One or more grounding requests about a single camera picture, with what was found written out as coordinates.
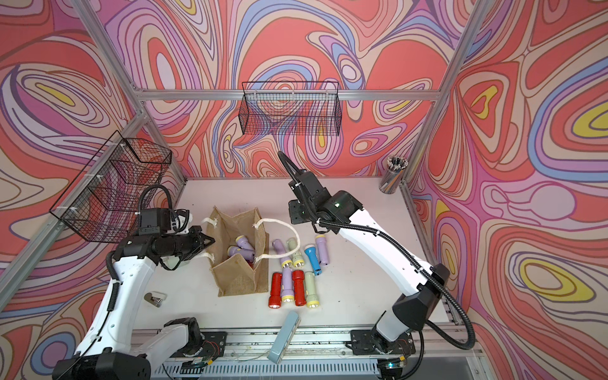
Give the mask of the blue flashlight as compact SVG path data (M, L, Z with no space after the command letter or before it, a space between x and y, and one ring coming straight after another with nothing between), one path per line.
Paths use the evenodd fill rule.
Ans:
M320 265L320 261L317 255L317 247L315 244L310 244L310 245L306 245L304 247L304 253L305 255L307 255L309 262L310 262L310 266L312 268L312 272L319 276L322 273L322 269L321 269L321 265Z

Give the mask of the brown burlap tote bag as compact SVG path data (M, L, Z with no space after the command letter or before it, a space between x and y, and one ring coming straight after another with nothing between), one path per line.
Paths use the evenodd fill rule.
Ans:
M252 295L270 289L269 236L258 209L230 216L214 207L206 227L206 234L215 243L205 250L212 257L211 273L218 288L218 296ZM242 256L228 257L227 250L236 245L235 239L245 235L255 248L255 260L247 262Z

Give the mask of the green flashlight row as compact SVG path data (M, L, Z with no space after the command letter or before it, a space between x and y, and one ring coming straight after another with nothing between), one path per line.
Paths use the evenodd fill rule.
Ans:
M288 248L289 250L294 250L297 246L297 240L295 238L290 238L288 239ZM297 250L294 251L294 253L292 253L291 255L291 261L292 261L292 267L299 269L300 267L303 267L306 264L306 261L304 259L304 257L302 256L302 251L301 250Z
M311 309L319 307L320 300L315 282L315 274L313 272L305 272L304 284L307 306Z

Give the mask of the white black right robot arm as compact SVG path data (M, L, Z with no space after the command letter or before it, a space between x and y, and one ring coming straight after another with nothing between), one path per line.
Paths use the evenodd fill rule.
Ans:
M472 322L447 289L450 274L446 266L429 264L407 250L352 194L344 190L331 194L315 174L299 169L285 153L279 152L278 158L291 178L289 186L295 195L289 204L291 223L310 223L317 232L332 231L345 238L367 254L401 291L370 331L376 350L388 353L401 335L421 332L426 326L458 349L474 347L477 339ZM462 319L466 340L456 340L430 320L441 299L451 304Z

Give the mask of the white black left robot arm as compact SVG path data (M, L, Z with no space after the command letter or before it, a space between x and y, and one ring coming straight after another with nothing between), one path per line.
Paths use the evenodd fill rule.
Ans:
M205 340L196 318L168 321L154 337L138 348L132 332L146 288L157 268L176 271L214 244L201 226L190 226L190 213L147 208L149 193L163 185L146 187L138 200L138 226L107 254L109 286L82 342L70 359L57 362L53 379L149 379L173 354L193 357Z

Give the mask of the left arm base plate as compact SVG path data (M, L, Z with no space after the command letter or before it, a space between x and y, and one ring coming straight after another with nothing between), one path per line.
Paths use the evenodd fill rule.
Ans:
M224 356L228 333L225 331L202 331L200 344L189 349L183 356L218 359Z

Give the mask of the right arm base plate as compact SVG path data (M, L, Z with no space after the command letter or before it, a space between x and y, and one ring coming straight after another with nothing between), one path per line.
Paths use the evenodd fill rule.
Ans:
M410 333L404 332L397 340L385 340L378 333L367 329L354 329L350 332L350 341L345 343L356 356L405 356L416 353L414 340Z

